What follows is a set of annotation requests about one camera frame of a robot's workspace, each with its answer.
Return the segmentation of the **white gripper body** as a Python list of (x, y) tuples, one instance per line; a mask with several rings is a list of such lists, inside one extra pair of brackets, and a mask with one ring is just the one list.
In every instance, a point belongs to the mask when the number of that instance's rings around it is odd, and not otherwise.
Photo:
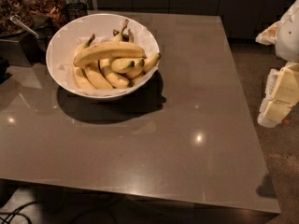
[(276, 32), (276, 55), (288, 62), (299, 61), (299, 0), (281, 17)]

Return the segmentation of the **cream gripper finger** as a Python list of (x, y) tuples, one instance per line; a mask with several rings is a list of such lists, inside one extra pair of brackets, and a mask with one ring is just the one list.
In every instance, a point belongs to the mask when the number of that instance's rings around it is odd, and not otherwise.
[(278, 28), (278, 21), (271, 24), (268, 28), (263, 30), (259, 33), (255, 41), (262, 45), (275, 45), (276, 44), (276, 37), (277, 37), (277, 28)]
[(280, 70), (270, 71), (257, 121), (266, 128), (275, 128), (298, 102), (299, 63), (287, 62)]

